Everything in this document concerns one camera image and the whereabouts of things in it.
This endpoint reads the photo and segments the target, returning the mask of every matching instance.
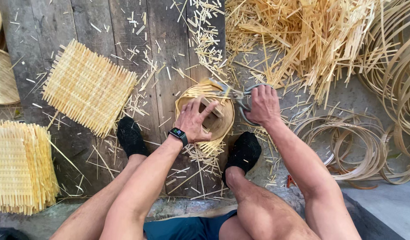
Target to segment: watch face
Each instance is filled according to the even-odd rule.
[[[172,133],[174,133],[176,136],[178,136],[179,138],[181,138],[185,133],[183,131],[181,131],[178,128],[173,128],[171,130]]]

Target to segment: scissors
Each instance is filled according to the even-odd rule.
[[[235,100],[239,104],[239,112],[242,115],[245,122],[247,122],[249,125],[252,125],[252,126],[256,126],[256,127],[260,126],[260,124],[253,123],[253,122],[251,122],[250,120],[248,120],[246,118],[244,111],[251,112],[251,107],[248,105],[248,103],[244,103],[243,100],[247,96],[251,95],[252,89],[254,89],[254,88],[256,88],[260,85],[271,86],[270,84],[267,84],[267,83],[255,84],[252,87],[249,87],[245,91],[242,92],[242,91],[234,90],[232,88],[230,88],[230,90],[229,90],[229,87],[227,85],[221,84],[221,83],[219,83],[219,82],[217,82],[217,81],[215,81],[214,79],[211,79],[211,78],[210,78],[210,80],[213,83],[218,84],[223,89],[223,91],[213,91],[217,96],[226,96],[227,95],[226,97],[229,97],[231,100]]]

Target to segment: foot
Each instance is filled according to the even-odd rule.
[[[119,121],[117,140],[123,150],[125,150],[128,158],[133,154],[150,155],[141,136],[140,128],[131,117],[124,117]]]
[[[261,154],[261,146],[258,143],[256,136],[250,132],[244,132],[236,140],[233,150],[230,153],[229,159],[223,172],[223,182],[226,183],[226,172],[231,166],[239,167],[245,175],[257,163]]]

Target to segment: shorts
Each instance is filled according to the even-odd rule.
[[[143,230],[148,240],[218,240],[221,225],[234,215],[237,210],[214,218],[195,216],[145,222]]]

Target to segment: stack of woven bamboo panels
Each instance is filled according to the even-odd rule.
[[[50,137],[36,124],[0,120],[0,212],[31,215],[55,204]]]
[[[70,119],[106,136],[137,81],[137,74],[72,40],[58,52],[43,99]]]

